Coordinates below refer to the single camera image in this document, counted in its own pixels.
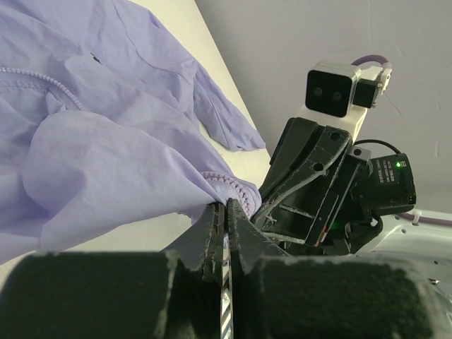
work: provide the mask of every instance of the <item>lavender garment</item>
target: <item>lavender garment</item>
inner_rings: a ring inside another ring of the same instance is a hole
[[[251,216],[258,190],[199,121],[231,150],[265,147],[146,9],[0,0],[0,263],[228,198]]]

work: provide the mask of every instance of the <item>green led light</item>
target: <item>green led light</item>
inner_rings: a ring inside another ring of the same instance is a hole
[[[337,221],[333,222],[333,224],[331,225],[331,229],[332,229],[332,230],[339,230],[340,228],[343,228],[343,227],[342,227],[342,225],[341,225],[339,222],[337,222]]]

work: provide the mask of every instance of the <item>white table surface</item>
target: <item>white table surface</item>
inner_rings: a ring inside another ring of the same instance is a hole
[[[210,35],[194,0],[133,0],[152,11],[167,29],[207,69],[226,97],[236,105],[254,126],[237,87]],[[265,179],[270,157],[266,150],[231,152],[203,135],[215,146],[237,177],[255,183]],[[159,251],[170,244],[190,226],[183,215],[170,214],[127,224],[78,245],[69,251]],[[0,287],[6,276],[21,259],[16,258],[0,266]]]

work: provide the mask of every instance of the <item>white wall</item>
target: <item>white wall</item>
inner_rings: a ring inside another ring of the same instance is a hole
[[[452,213],[452,1],[196,2],[270,152],[304,103],[316,62],[390,59],[387,96],[370,111],[360,138],[406,152],[418,207]]]

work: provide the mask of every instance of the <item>camera lens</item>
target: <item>camera lens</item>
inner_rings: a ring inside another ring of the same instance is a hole
[[[339,101],[340,99],[342,99],[342,94],[340,94],[340,92],[334,92],[333,93],[333,100],[334,101]]]
[[[322,93],[323,92],[322,92],[322,89],[320,87],[315,87],[314,90],[313,90],[313,94],[316,97],[320,97],[322,95]]]

